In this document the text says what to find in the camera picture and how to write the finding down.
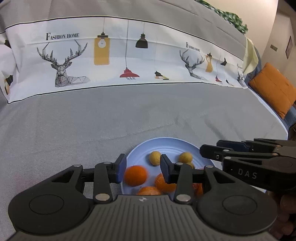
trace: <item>metal rivet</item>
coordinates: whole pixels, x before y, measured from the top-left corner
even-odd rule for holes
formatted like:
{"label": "metal rivet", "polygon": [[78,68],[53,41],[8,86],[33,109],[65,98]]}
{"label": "metal rivet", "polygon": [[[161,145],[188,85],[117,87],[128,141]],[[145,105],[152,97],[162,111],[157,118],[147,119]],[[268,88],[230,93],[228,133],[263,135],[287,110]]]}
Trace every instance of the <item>metal rivet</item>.
{"label": "metal rivet", "polygon": [[188,202],[190,201],[191,197],[187,194],[179,194],[176,199],[180,202]]}
{"label": "metal rivet", "polygon": [[96,200],[99,201],[107,201],[109,200],[110,196],[107,193],[99,193],[96,195]]}

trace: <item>picture frame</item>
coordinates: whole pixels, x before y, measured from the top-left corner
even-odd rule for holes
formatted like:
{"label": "picture frame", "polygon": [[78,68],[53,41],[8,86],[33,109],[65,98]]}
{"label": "picture frame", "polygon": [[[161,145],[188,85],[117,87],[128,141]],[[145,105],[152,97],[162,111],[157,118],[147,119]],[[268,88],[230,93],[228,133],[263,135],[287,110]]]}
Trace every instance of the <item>picture frame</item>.
{"label": "picture frame", "polygon": [[289,57],[290,57],[292,48],[293,48],[293,41],[292,41],[292,36],[290,36],[289,43],[288,43],[288,46],[286,48],[286,56],[287,56],[287,59],[289,59]]}

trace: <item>yellow ball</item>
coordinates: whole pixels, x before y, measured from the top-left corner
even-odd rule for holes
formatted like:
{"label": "yellow ball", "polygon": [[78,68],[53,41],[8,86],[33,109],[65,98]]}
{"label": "yellow ball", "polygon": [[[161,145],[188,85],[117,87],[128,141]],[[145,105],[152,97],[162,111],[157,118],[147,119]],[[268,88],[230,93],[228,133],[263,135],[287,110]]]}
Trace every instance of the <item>yellow ball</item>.
{"label": "yellow ball", "polygon": [[179,162],[182,162],[182,163],[192,162],[192,154],[190,152],[183,152],[179,156]]}
{"label": "yellow ball", "polygon": [[161,153],[159,151],[153,151],[149,155],[149,161],[151,162],[152,165],[159,166],[160,165],[160,156],[161,156]]}
{"label": "yellow ball", "polygon": [[194,164],[192,162],[188,162],[186,164],[190,165],[192,167],[192,169],[195,169],[195,166],[194,166]]}

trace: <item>black stripe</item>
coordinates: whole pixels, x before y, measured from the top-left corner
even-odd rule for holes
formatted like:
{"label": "black stripe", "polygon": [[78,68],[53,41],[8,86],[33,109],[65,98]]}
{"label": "black stripe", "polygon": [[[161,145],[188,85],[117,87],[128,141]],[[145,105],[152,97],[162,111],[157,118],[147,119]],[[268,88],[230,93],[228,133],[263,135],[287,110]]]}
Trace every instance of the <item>black stripe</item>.
{"label": "black stripe", "polygon": [[140,84],[123,84],[123,85],[102,85],[102,86],[94,86],[94,87],[86,87],[86,88],[79,88],[79,89],[72,89],[72,90],[64,90],[64,91],[55,91],[55,92],[48,92],[48,93],[36,94],[36,95],[32,95],[32,96],[26,97],[26,98],[21,99],[21,100],[15,100],[15,101],[13,101],[11,103],[8,103],[8,101],[7,101],[7,104],[12,104],[12,103],[15,103],[15,102],[19,102],[19,101],[22,101],[22,100],[31,98],[33,96],[53,94],[53,93],[60,93],[60,92],[67,92],[67,91],[75,91],[75,90],[94,89],[94,88],[100,88],[100,87],[129,86],[129,85],[159,85],[159,84],[199,84],[199,83],[210,84],[210,85],[217,85],[217,84],[209,83],[209,82],[161,82],[161,83],[140,83]]}

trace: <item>antler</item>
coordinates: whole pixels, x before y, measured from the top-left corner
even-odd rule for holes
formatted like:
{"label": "antler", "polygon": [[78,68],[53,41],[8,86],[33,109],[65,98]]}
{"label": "antler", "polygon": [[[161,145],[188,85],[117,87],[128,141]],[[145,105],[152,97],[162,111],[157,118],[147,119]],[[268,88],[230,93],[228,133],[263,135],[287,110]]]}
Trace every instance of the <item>antler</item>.
{"label": "antler", "polygon": [[87,43],[86,43],[84,49],[81,50],[81,45],[76,40],[75,40],[75,42],[78,44],[78,51],[76,51],[76,53],[73,55],[73,51],[72,51],[72,49],[70,49],[70,56],[65,58],[65,62],[63,63],[64,65],[69,63],[72,59],[77,58],[78,56],[80,56],[85,51],[85,49],[87,47]]}
{"label": "antler", "polygon": [[237,73],[239,74],[238,79],[239,80],[243,80],[244,75],[243,74],[240,74],[239,72],[237,72]]}
{"label": "antler", "polygon": [[53,64],[56,64],[56,63],[57,63],[57,59],[53,57],[53,52],[54,52],[54,51],[51,52],[50,57],[48,57],[48,54],[46,54],[46,52],[45,52],[45,48],[46,48],[48,45],[49,45],[49,43],[48,43],[47,45],[45,45],[45,47],[44,47],[43,50],[42,50],[42,54],[39,52],[39,49],[38,49],[38,48],[37,48],[37,52],[38,52],[38,54],[41,56],[42,59],[44,59],[44,60],[46,60],[46,61],[49,61],[49,62],[51,62],[51,63],[53,63]]}
{"label": "antler", "polygon": [[205,61],[205,59],[204,59],[203,57],[202,57],[202,59],[201,59],[200,61],[198,61],[198,60],[199,60],[199,59],[197,58],[196,63],[194,63],[194,64],[192,65],[192,68],[193,68],[193,69],[195,69],[197,65],[200,65],[200,64],[202,64],[202,63]]}
{"label": "antler", "polygon": [[181,55],[181,50],[180,50],[180,57],[181,57],[181,59],[183,60],[183,62],[185,62],[185,64],[187,64],[188,66],[189,66],[189,61],[188,61],[188,58],[189,58],[189,56],[185,59],[185,57],[184,57],[184,54],[188,51],[189,49],[187,49],[185,52],[183,52],[182,53],[182,55]]}
{"label": "antler", "polygon": [[[180,57],[181,57],[181,59],[185,62],[185,64],[186,64],[188,67],[190,67],[190,65],[189,65],[189,61],[188,61],[189,56],[188,56],[186,59],[185,59],[185,57],[184,57],[184,54],[185,54],[188,50],[189,50],[189,49],[187,49],[185,52],[183,52],[182,55],[181,55],[181,50],[180,50]],[[205,59],[204,59],[203,57],[202,57],[201,60],[199,60],[199,58],[197,58],[196,63],[194,63],[190,68],[195,69],[197,65],[202,64],[204,61],[205,61]]]}

